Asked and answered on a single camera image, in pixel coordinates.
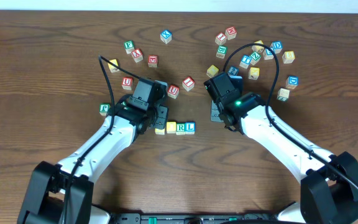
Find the yellow C letter block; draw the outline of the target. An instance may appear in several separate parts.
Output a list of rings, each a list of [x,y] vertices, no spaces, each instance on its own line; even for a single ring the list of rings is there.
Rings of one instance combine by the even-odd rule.
[[[165,134],[165,129],[155,129],[155,134],[160,134],[160,135],[164,135]]]

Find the yellow O letter block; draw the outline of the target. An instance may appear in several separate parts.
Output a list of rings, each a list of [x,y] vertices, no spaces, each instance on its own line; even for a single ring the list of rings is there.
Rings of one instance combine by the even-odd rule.
[[[175,134],[176,131],[177,131],[177,122],[176,121],[168,121],[166,123],[167,134]]]

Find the green R letter block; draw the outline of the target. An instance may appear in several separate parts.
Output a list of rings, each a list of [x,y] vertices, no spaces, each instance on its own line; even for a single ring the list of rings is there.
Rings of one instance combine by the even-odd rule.
[[[184,135],[185,131],[185,123],[177,123],[176,124],[176,135]]]

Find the blue L letter block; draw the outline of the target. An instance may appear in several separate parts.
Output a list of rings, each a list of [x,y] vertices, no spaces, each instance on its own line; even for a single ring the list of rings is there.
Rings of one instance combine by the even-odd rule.
[[[185,134],[195,134],[196,124],[195,122],[186,122],[185,123]]]

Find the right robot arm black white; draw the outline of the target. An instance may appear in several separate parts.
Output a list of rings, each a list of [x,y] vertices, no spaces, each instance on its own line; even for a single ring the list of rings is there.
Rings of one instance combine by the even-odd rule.
[[[358,220],[358,162],[314,145],[283,122],[259,95],[238,90],[210,94],[227,129],[273,154],[300,183],[300,201],[277,214],[280,223],[353,223]]]

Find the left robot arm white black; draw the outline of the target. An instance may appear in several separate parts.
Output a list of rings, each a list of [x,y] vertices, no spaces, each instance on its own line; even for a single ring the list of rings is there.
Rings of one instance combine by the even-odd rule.
[[[18,223],[109,223],[111,214],[93,205],[94,184],[112,160],[149,128],[163,129],[168,108],[159,102],[120,100],[102,126],[57,164],[33,170]]]

